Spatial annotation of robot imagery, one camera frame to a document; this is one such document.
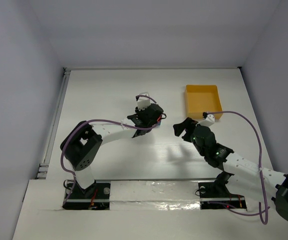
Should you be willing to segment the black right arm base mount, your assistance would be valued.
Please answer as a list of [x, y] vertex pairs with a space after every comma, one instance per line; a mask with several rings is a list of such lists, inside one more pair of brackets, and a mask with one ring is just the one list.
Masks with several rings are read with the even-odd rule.
[[195, 194], [198, 197], [205, 199], [242, 198], [242, 195], [232, 194], [228, 191], [226, 184], [228, 183], [228, 180], [231, 176], [231, 173], [222, 172], [216, 177], [214, 181], [199, 182]]

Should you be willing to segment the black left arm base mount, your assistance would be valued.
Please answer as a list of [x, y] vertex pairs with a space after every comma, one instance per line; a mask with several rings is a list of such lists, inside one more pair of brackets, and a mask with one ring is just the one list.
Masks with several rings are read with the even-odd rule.
[[64, 207], [67, 209], [88, 209], [109, 206], [110, 188], [109, 181], [97, 181], [87, 190], [82, 190], [78, 184], [73, 186], [72, 180], [64, 183], [66, 190], [64, 196]]

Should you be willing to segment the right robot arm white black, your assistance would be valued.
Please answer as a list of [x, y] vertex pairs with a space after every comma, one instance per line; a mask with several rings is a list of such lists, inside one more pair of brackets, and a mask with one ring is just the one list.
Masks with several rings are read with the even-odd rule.
[[174, 134], [192, 143], [210, 166], [222, 171], [214, 182], [216, 190], [251, 198], [262, 204], [263, 211], [272, 208], [288, 221], [288, 173], [262, 167], [221, 145], [210, 129], [213, 123], [210, 114], [201, 122], [188, 117], [173, 125]]

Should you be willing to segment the yellow plastic tray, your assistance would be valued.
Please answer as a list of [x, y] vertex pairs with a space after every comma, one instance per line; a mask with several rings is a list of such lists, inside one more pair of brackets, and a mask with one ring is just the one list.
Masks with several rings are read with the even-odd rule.
[[221, 112], [216, 85], [187, 85], [184, 92], [186, 116], [202, 119], [204, 112]]

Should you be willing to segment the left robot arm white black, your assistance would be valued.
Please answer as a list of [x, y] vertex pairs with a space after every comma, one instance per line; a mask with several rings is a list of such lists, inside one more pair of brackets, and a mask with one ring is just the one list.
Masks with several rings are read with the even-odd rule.
[[164, 110], [158, 104], [150, 103], [143, 109], [136, 107], [135, 113], [122, 121], [93, 119], [79, 122], [60, 145], [61, 167], [73, 175], [73, 186], [68, 194], [79, 188], [84, 196], [92, 196], [96, 180], [90, 165], [99, 148], [110, 142], [143, 136], [157, 127], [164, 116]]

